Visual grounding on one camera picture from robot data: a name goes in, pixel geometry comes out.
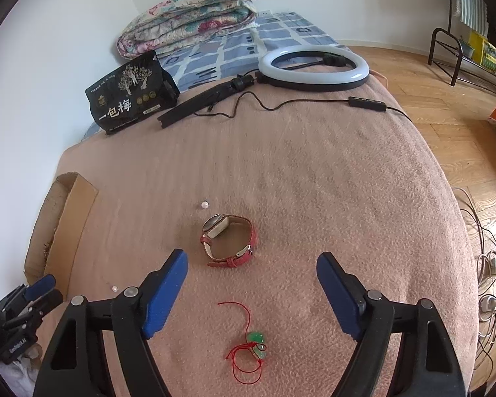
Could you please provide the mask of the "white gloved left hand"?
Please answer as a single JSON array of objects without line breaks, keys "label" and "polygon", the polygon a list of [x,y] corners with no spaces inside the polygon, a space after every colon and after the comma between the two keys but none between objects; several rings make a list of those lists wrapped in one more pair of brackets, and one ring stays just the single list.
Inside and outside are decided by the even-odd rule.
[{"label": "white gloved left hand", "polygon": [[42,365],[42,347],[36,343],[10,364],[0,363],[0,374],[11,392],[19,397],[32,397]]}]

